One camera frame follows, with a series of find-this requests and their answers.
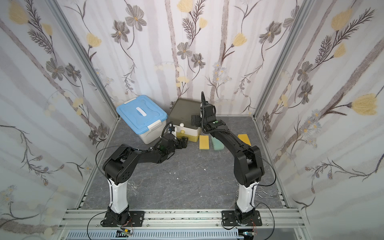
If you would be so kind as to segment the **green three-drawer cabinet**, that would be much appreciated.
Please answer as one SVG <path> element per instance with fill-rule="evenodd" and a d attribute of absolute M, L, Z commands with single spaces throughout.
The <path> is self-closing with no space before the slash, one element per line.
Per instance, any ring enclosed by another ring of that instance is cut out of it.
<path fill-rule="evenodd" d="M 189 142 L 197 142 L 200 127 L 192 125 L 192 115 L 200 115 L 201 103 L 193 100 L 178 99 L 169 114 L 169 120 L 176 126 L 176 137 L 186 137 Z"/>

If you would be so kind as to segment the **yellow green-backed sponge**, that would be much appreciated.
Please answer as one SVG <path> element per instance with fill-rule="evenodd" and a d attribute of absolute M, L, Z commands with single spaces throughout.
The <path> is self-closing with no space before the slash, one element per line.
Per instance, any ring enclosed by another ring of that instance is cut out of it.
<path fill-rule="evenodd" d="M 200 135 L 199 136 L 199 149 L 200 150 L 209 150 L 210 149 L 209 136 L 206 136 L 206 135 Z"/>

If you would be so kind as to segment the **light green sponge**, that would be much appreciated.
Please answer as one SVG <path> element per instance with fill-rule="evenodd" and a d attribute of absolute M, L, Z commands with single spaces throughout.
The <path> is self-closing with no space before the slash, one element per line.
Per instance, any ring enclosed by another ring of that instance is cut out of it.
<path fill-rule="evenodd" d="M 211 137 L 211 141 L 212 141 L 212 145 L 213 145 L 213 148 L 215 151 L 220 151 L 220 150 L 223 150 L 225 148 L 224 144 L 220 140 L 218 140 L 214 137 Z"/>

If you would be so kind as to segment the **pale yellow sponge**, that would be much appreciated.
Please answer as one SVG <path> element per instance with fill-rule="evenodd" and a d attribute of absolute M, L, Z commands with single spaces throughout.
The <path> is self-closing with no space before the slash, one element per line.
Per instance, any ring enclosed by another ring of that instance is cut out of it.
<path fill-rule="evenodd" d="M 244 142 L 245 144 L 251 146 L 251 141 L 249 139 L 249 136 L 247 134 L 238 134 L 238 138 Z"/>

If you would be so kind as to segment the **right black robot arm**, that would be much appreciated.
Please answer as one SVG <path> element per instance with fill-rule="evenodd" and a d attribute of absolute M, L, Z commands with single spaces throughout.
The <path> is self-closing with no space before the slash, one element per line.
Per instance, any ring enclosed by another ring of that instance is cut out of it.
<path fill-rule="evenodd" d="M 234 175 L 239 186 L 239 196 L 235 204 L 234 216 L 238 224 L 245 226 L 256 213 L 254 205 L 255 191 L 265 175 L 264 163 L 269 162 L 262 157 L 260 148 L 250 146 L 231 132 L 225 122 L 216 118 L 216 107 L 205 100 L 200 104 L 200 114 L 191 117 L 193 126 L 202 128 L 204 134 L 211 135 L 220 141 L 234 157 Z"/>

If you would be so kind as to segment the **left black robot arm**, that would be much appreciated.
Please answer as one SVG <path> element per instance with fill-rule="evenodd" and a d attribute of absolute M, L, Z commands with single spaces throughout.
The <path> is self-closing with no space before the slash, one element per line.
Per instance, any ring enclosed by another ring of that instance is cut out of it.
<path fill-rule="evenodd" d="M 178 139 L 173 134 L 164 134 L 147 150 L 135 149 L 126 144 L 120 145 L 103 164 L 110 188 L 110 203 L 101 225 L 121 227 L 132 219 L 127 198 L 127 182 L 138 164 L 161 164 L 172 157 L 176 150 L 185 149 L 188 141 L 187 137 Z"/>

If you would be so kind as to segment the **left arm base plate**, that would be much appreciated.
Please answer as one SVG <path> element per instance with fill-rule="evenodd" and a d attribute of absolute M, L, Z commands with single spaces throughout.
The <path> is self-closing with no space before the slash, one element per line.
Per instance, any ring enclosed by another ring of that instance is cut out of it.
<path fill-rule="evenodd" d="M 101 221 L 102 227 L 141 227 L 143 225 L 144 211 L 123 211 L 120 214 L 107 211 Z"/>

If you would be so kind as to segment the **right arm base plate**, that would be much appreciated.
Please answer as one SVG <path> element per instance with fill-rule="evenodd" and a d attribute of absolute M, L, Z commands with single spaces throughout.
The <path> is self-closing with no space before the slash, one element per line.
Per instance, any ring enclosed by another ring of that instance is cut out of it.
<path fill-rule="evenodd" d="M 238 210 L 226 210 L 221 212 L 224 227 L 260 227 L 263 225 L 260 212 L 256 210 L 242 213 Z"/>

